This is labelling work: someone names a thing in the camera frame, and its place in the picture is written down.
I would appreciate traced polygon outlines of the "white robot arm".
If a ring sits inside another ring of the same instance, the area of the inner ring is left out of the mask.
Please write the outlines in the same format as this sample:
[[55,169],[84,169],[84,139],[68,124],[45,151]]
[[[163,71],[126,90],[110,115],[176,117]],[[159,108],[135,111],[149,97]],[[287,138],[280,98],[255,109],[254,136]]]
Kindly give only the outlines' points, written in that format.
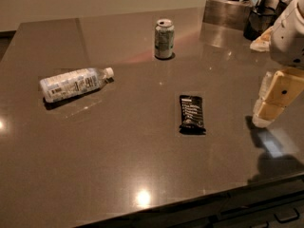
[[276,19],[270,56],[284,68],[267,72],[262,80],[252,119],[259,128],[270,125],[304,91],[304,0],[292,0]]

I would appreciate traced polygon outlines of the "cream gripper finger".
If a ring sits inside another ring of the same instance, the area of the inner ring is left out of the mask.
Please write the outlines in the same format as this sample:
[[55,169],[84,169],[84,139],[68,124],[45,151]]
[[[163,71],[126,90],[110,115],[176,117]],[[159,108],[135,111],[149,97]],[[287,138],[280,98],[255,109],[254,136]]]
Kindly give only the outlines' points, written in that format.
[[274,78],[274,73],[272,71],[267,71],[266,74],[264,75],[258,93],[258,96],[261,99],[264,99],[267,96],[273,78]]
[[304,90],[304,70],[286,67],[274,72],[267,96],[258,96],[253,109],[254,126],[270,125],[294,99]]

